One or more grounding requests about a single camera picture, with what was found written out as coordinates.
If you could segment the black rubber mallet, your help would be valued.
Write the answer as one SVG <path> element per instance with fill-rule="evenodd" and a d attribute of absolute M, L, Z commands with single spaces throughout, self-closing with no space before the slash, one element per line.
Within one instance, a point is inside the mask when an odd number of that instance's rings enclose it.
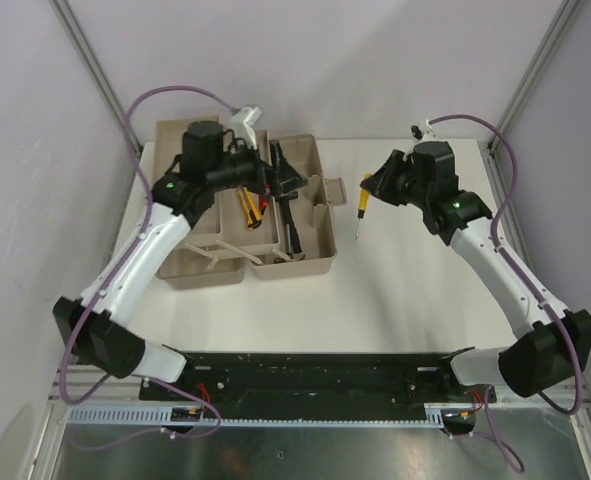
<path fill-rule="evenodd" d="M 287 221 L 294 221 L 290 203 L 298 198 L 298 193 L 295 191 L 288 196 L 279 199 L 279 207 L 282 215 L 283 225 Z"/>

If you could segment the red folding utility knife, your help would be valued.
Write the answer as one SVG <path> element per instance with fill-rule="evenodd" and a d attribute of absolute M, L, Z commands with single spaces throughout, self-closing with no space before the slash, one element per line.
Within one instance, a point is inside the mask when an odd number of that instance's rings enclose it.
<path fill-rule="evenodd" d="M 269 200 L 265 195 L 259 195 L 258 202 L 259 202 L 259 209 L 261 211 L 264 211 L 269 205 Z"/>

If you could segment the yellow black utility knife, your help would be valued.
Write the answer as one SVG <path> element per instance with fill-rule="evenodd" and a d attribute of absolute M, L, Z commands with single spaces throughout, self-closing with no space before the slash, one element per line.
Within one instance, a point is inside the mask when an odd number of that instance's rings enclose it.
<path fill-rule="evenodd" d="M 245 187 L 237 189 L 237 196 L 246 216 L 246 228 L 249 231 L 254 231 L 262 225 L 263 214 L 266 209 L 264 211 L 259 209 L 259 195 L 261 194 L 254 194 Z"/>

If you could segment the black handled claw hammer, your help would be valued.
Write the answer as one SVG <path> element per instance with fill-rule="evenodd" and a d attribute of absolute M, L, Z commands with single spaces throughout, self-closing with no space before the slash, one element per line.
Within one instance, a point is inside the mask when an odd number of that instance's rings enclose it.
<path fill-rule="evenodd" d="M 274 248 L 271 253 L 274 256 L 274 263 L 288 263 L 302 261 L 306 255 L 303 252 L 301 241 L 295 223 L 287 221 L 284 224 L 284 248 Z"/>

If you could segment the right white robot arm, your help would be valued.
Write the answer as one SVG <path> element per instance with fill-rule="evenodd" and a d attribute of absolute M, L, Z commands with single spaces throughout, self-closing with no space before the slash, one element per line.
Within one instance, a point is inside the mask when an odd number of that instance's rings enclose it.
<path fill-rule="evenodd" d="M 493 232 L 489 207 L 459 186 L 449 143 L 423 141 L 408 153 L 394 150 L 360 186 L 387 204 L 417 207 L 427 230 L 478 275 L 516 338 L 505 348 L 453 353 L 449 368 L 436 376 L 444 399 L 459 401 L 475 384 L 505 385 L 528 398 L 582 374 L 591 350 L 591 315 L 571 311 Z"/>

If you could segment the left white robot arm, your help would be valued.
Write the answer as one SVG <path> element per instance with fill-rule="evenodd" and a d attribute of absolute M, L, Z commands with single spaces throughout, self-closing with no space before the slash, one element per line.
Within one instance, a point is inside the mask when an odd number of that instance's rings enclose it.
<path fill-rule="evenodd" d="M 136 335 L 129 325 L 148 284 L 217 193 L 244 187 L 278 198 L 306 184 L 278 140 L 269 140 L 264 160 L 252 137 L 250 127 L 213 120 L 187 126 L 180 152 L 149 188 L 143 215 L 117 257 L 76 299 L 61 297 L 54 305 L 67 353 L 119 379 L 159 379 L 177 400 L 194 392 L 196 376 L 185 368 L 185 356 Z"/>

